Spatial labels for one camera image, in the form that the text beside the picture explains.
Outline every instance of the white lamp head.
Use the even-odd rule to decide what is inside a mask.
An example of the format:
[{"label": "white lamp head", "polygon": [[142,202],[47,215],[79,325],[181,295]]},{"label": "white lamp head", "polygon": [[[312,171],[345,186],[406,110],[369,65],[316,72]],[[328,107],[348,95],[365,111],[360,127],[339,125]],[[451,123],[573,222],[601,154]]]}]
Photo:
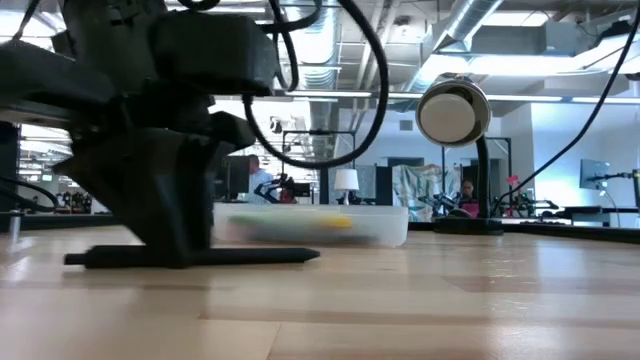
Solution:
[{"label": "white lamp head", "polygon": [[338,169],[336,172],[335,190],[360,190],[356,169]]},{"label": "white lamp head", "polygon": [[463,78],[430,87],[416,110],[416,123],[431,142],[442,146],[469,145],[489,128],[491,107],[482,90]]}]

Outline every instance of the wooden desk surface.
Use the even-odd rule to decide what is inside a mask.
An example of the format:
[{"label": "wooden desk surface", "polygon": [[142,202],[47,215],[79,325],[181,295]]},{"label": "wooden desk surface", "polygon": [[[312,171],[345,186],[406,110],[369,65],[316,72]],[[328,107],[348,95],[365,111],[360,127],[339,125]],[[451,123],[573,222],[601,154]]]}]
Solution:
[{"label": "wooden desk surface", "polygon": [[413,233],[306,265],[61,265],[133,241],[120,227],[3,239],[0,359],[640,359],[640,246]]}]

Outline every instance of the black cable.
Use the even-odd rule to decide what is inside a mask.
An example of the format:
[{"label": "black cable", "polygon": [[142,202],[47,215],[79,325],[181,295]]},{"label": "black cable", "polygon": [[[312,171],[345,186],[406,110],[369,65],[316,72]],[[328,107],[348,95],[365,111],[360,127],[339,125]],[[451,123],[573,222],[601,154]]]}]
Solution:
[{"label": "black cable", "polygon": [[292,21],[292,22],[260,25],[260,28],[262,29],[262,31],[269,34],[286,33],[286,32],[306,29],[309,26],[313,25],[316,21],[318,21],[318,19],[320,19],[320,10],[322,8],[322,0],[313,0],[313,3],[315,5],[315,9],[307,17],[304,17],[302,19]]},{"label": "black cable", "polygon": [[6,176],[0,176],[0,181],[4,181],[4,182],[8,182],[10,184],[14,184],[14,185],[18,185],[18,186],[24,186],[26,188],[35,190],[41,194],[43,194],[44,196],[46,196],[49,200],[51,200],[51,202],[53,203],[53,206],[42,206],[40,204],[38,204],[35,201],[29,200],[29,199],[25,199],[22,196],[16,194],[14,191],[11,191],[7,188],[5,188],[4,186],[0,185],[0,196],[5,196],[8,197],[9,199],[17,202],[18,204],[20,204],[20,206],[24,207],[24,208],[29,208],[32,209],[34,211],[39,211],[39,212],[53,212],[56,209],[56,206],[58,204],[58,199],[55,197],[55,195],[53,195],[52,193],[50,193],[49,191],[39,187],[39,186],[35,186],[32,184],[29,184],[26,181],[21,181],[21,180],[17,180],[17,179],[12,179]]},{"label": "black cable", "polygon": [[364,154],[364,152],[367,151],[367,149],[376,139],[376,136],[378,136],[378,132],[380,131],[380,127],[382,126],[382,121],[384,120],[385,112],[387,110],[387,102],[389,100],[389,68],[384,49],[380,44],[380,39],[378,39],[376,32],[373,30],[373,28],[371,28],[371,24],[369,24],[369,21],[367,21],[367,18],[362,14],[353,0],[340,0],[340,5],[342,5],[342,7],[347,11],[347,13],[349,13],[356,24],[358,24],[358,26],[362,29],[364,36],[369,41],[371,51],[373,52],[378,64],[378,72],[380,74],[380,93],[378,97],[378,107],[376,109],[376,115],[373,119],[373,124],[371,125],[369,133],[367,134],[367,136],[365,136],[362,144],[360,144],[357,149],[345,156],[327,161],[308,162],[292,159],[274,148],[273,145],[271,145],[269,141],[267,141],[264,134],[262,134],[260,126],[258,126],[258,123],[253,116],[253,111],[251,110],[251,103],[253,102],[253,98],[251,96],[244,96],[242,99],[244,102],[244,111],[247,117],[247,121],[249,123],[249,126],[251,127],[251,130],[253,130],[254,134],[256,135],[256,138],[258,138],[260,144],[278,160],[303,169],[323,169],[336,167],[347,164],[357,159],[360,155]]},{"label": "black cable", "polygon": [[[609,96],[609,91],[611,91],[611,87],[613,86],[613,83],[615,82],[616,77],[618,76],[618,73],[620,72],[620,68],[624,64],[624,60],[627,57],[627,54],[629,53],[629,49],[631,48],[631,45],[633,44],[633,39],[635,38],[636,33],[638,32],[638,25],[639,24],[640,24],[640,0],[638,0],[638,7],[636,8],[636,16],[635,16],[635,19],[633,20],[633,25],[631,26],[631,31],[629,32],[629,36],[627,37],[627,42],[624,44],[624,47],[622,48],[622,52],[620,53],[620,58],[618,59],[618,62],[616,63],[616,66],[613,68],[613,72],[611,73],[611,77],[609,78],[609,81],[607,81],[607,85],[604,87],[604,90],[602,92],[602,95],[600,96],[600,99],[596,103],[596,106],[593,109],[593,112],[591,113],[591,116],[589,116],[589,119],[587,120],[587,122],[582,127],[582,130],[580,130],[578,135],[567,146],[565,146],[562,150],[560,150],[560,152],[558,152],[556,155],[554,155],[549,161],[547,161],[544,165],[542,165],[538,170],[536,170],[528,178],[524,179],[520,183],[520,185],[516,186],[513,190],[511,190],[511,191],[509,191],[509,192],[507,192],[505,194],[502,194],[502,196],[500,196],[500,198],[498,199],[498,202],[497,202],[498,204],[500,204],[500,202],[502,202],[502,200],[505,197],[507,197],[507,196],[515,193],[516,191],[522,189],[523,186],[525,186],[529,181],[533,180],[536,176],[538,176],[546,168],[551,166],[551,164],[556,162],[556,160],[558,160],[560,157],[562,157],[562,155],[564,155],[567,151],[571,150],[571,148],[573,148],[578,143],[578,141],[580,141],[580,139],[582,139],[582,137],[584,137],[584,135],[587,133],[587,130],[589,130],[589,127],[591,127],[591,124],[593,123],[593,121],[598,116],[598,113],[600,112],[600,109],[602,108],[602,105],[604,105],[604,101],[607,99],[607,96]],[[493,216],[493,214],[496,212],[497,207],[498,207],[498,205],[493,207],[493,210],[491,210],[491,216]]]},{"label": "black cable", "polygon": [[40,0],[31,0],[29,5],[27,6],[27,10],[24,12],[24,16],[22,17],[22,21],[20,22],[20,26],[18,27],[18,31],[13,35],[12,40],[20,40],[22,35],[24,34],[24,29],[31,21],[33,14],[36,13],[36,9],[38,9],[38,5],[40,5]]},{"label": "black cable", "polygon": [[582,30],[583,33],[589,35],[589,36],[593,36],[593,37],[600,37],[600,35],[597,34],[592,34],[590,32],[587,31],[587,29],[584,28],[584,25],[580,24],[580,23],[576,23],[576,26],[580,28],[580,30]]},{"label": "black cable", "polygon": [[[273,18],[276,24],[285,23],[285,18],[280,10],[280,3],[278,0],[269,0],[271,10],[273,10]],[[287,85],[287,81],[282,74],[282,66],[280,65],[280,51],[278,50],[278,33],[273,34],[273,42],[276,46],[276,58],[278,59],[278,73],[276,77],[280,83],[280,87],[287,89],[288,91],[294,91],[298,87],[300,82],[300,72],[298,70],[298,56],[296,55],[296,49],[293,46],[293,39],[288,31],[282,33],[282,40],[287,48],[287,54],[289,54],[289,63],[291,64],[291,84]]]},{"label": "black cable", "polygon": [[178,2],[189,10],[207,11],[216,7],[216,5],[220,3],[220,0],[202,0],[202,1],[178,0]]}]

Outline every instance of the plastic storage bin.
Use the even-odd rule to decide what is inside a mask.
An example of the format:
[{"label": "plastic storage bin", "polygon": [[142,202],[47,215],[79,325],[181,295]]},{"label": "plastic storage bin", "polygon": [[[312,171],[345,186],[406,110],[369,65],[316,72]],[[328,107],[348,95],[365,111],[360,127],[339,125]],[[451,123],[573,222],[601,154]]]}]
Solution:
[{"label": "plastic storage bin", "polygon": [[[394,206],[336,206],[336,205],[250,205],[224,204],[214,205],[214,236],[223,241],[243,241],[242,234],[231,226],[230,220],[236,215],[268,215],[286,219],[287,216],[304,215],[313,218],[327,215],[347,216],[352,227],[344,233],[366,238],[367,244],[399,246],[407,240],[409,212],[407,208]],[[310,239],[300,236],[296,242],[322,244],[322,236],[313,234]]]}]

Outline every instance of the ceiling light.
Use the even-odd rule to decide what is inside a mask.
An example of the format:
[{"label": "ceiling light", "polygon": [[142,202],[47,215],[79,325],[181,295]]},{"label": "ceiling light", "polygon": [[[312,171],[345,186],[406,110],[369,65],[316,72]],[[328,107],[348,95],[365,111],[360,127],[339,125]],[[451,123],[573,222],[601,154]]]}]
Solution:
[{"label": "ceiling light", "polygon": [[301,97],[296,97],[293,99],[293,101],[307,101],[307,102],[338,102],[338,99],[332,99],[332,98],[301,98]]},{"label": "ceiling light", "polygon": [[527,101],[527,102],[559,102],[561,96],[538,95],[487,95],[489,101]]},{"label": "ceiling light", "polygon": [[[186,10],[184,6],[170,5],[167,7],[171,10]],[[216,6],[213,9],[207,10],[208,13],[224,13],[224,14],[264,14],[266,12],[263,7],[250,7],[250,6]]]},{"label": "ceiling light", "polygon": [[302,96],[302,97],[332,97],[332,98],[370,98],[373,93],[369,91],[286,91],[284,93],[287,96]]},{"label": "ceiling light", "polygon": [[[584,104],[595,104],[600,100],[597,97],[574,97],[571,99],[571,102],[574,103],[584,103]],[[640,105],[640,98],[607,98],[605,104],[622,104],[622,105]]]},{"label": "ceiling light", "polygon": [[18,174],[20,174],[20,175],[40,175],[40,174],[42,174],[42,171],[40,171],[40,170],[24,170],[24,169],[20,169],[18,171]]},{"label": "ceiling light", "polygon": [[65,141],[65,142],[71,142],[71,139],[69,137],[63,137],[63,136],[59,136],[59,137],[49,137],[49,136],[27,136],[24,138],[27,141],[53,141],[53,142],[61,142],[61,141]]},{"label": "ceiling light", "polygon": [[389,99],[394,100],[420,100],[424,94],[420,93],[389,93]]}]

